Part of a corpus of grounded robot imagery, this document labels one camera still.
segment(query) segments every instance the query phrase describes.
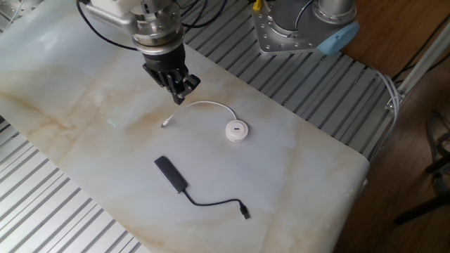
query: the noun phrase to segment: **white marble tabletop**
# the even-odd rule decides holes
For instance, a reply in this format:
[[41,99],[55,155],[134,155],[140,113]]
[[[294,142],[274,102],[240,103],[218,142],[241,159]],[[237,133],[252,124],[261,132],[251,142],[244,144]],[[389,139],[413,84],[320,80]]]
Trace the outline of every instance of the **white marble tabletop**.
[[[94,23],[110,37],[126,36]],[[367,160],[193,49],[202,80],[184,101],[229,105],[250,126],[228,141],[231,114],[175,112],[140,53],[111,46],[73,1],[47,0],[0,36],[0,114],[151,252],[330,252],[368,171]],[[166,155],[198,202],[177,195],[153,161]]]

